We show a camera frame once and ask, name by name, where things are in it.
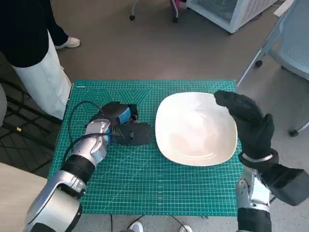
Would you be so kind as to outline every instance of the white pants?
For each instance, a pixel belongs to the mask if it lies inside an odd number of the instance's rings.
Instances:
[[[70,94],[71,82],[62,70],[52,38],[43,60],[31,67],[14,67],[28,93],[49,115],[62,119]]]

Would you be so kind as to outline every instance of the green cutting mat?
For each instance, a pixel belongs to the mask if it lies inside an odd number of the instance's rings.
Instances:
[[[69,146],[68,118],[80,101],[102,106],[110,101],[136,103],[140,122],[153,127],[150,145],[125,147],[109,144],[105,160],[88,182],[82,198],[84,213],[235,216],[235,184],[242,172],[237,154],[212,167],[191,167],[167,160],[155,142],[155,115],[161,101],[174,93],[235,91],[234,81],[77,81],[56,145],[49,177],[60,168]],[[85,124],[98,110],[80,106],[72,120],[74,139],[82,136]]]

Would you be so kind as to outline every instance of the person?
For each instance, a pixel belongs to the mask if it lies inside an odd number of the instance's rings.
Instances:
[[[80,40],[68,36],[56,23],[50,0],[38,0],[42,6],[47,29],[52,37],[56,49],[64,47],[74,48],[80,45]]]
[[[46,113],[63,118],[71,82],[56,48],[77,47],[56,23],[50,0],[0,1],[0,51]]]
[[[121,230],[120,232],[144,232],[143,225],[139,221],[135,221],[129,229]],[[181,226],[179,232],[193,232],[190,226]]]

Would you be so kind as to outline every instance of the chair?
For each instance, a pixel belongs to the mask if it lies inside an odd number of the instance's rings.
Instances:
[[[285,69],[309,80],[309,2],[295,0],[283,14],[258,50],[254,59],[244,72],[238,86],[255,65],[260,68],[267,55],[270,55]],[[279,51],[273,49],[275,42],[281,39]],[[309,121],[302,127],[289,131],[291,137],[297,136],[309,126]]]

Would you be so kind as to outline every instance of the black glove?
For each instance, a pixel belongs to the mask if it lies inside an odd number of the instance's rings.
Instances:
[[[243,152],[252,159],[261,159],[272,153],[271,138],[274,134],[272,115],[263,117],[256,103],[234,92],[217,91],[216,103],[228,108],[234,118]]]

